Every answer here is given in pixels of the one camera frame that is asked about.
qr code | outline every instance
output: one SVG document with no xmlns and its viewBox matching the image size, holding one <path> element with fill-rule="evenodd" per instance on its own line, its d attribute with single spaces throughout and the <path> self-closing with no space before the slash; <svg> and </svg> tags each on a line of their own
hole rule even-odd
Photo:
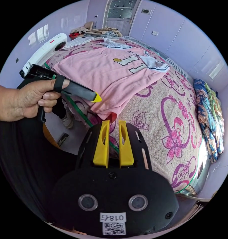
<svg viewBox="0 0 228 239">
<path fill-rule="evenodd" d="M 126 235 L 125 222 L 103 223 L 103 235 Z"/>
</svg>

shoe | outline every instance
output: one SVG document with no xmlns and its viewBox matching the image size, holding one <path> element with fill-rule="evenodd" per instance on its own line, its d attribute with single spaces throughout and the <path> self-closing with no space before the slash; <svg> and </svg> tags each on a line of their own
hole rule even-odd
<svg viewBox="0 0 228 239">
<path fill-rule="evenodd" d="M 63 119 L 61 119 L 62 124 L 65 126 L 66 129 L 71 129 L 74 125 L 74 116 L 71 113 L 71 111 L 69 110 L 69 108 L 65 108 L 66 109 L 66 115 Z"/>
</svg>

screw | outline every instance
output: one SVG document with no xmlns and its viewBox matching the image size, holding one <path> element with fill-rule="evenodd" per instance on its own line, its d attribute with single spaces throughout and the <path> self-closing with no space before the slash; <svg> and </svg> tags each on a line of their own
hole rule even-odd
<svg viewBox="0 0 228 239">
<path fill-rule="evenodd" d="M 117 177 L 116 173 L 109 173 L 109 178 L 110 179 L 115 179 Z"/>
<path fill-rule="evenodd" d="M 166 215 L 165 215 L 165 219 L 170 219 L 172 218 L 173 216 L 173 213 L 172 212 L 168 212 Z"/>
</svg>

label sticker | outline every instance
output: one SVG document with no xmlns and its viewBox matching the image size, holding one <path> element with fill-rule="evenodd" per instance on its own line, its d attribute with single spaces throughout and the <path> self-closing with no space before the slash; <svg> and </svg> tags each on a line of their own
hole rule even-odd
<svg viewBox="0 0 228 239">
<path fill-rule="evenodd" d="M 102 233 L 104 236 L 119 236 L 126 235 L 126 223 L 102 223 Z"/>
<path fill-rule="evenodd" d="M 100 222 L 105 223 L 118 223 L 118 222 L 126 222 L 126 213 L 100 213 Z"/>
</svg>

bed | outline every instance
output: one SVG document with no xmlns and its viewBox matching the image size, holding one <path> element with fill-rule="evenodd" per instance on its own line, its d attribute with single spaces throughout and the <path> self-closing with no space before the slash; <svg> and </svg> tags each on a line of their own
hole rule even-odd
<svg viewBox="0 0 228 239">
<path fill-rule="evenodd" d="M 157 51 L 138 40 L 122 37 L 113 41 L 143 49 L 158 61 L 166 62 Z M 90 41 L 59 50 L 46 64 L 53 69 L 63 59 L 104 47 L 96 43 Z M 131 98 L 117 120 L 125 120 L 140 129 L 149 147 L 152 169 L 168 179 L 175 193 L 197 195 L 206 180 L 210 161 L 197 119 L 196 94 L 186 74 L 169 66 L 164 77 Z M 102 121 L 79 97 L 63 96 L 63 102 L 87 128 Z M 115 121 L 110 126 L 110 156 L 116 159 L 118 139 Z"/>
</svg>

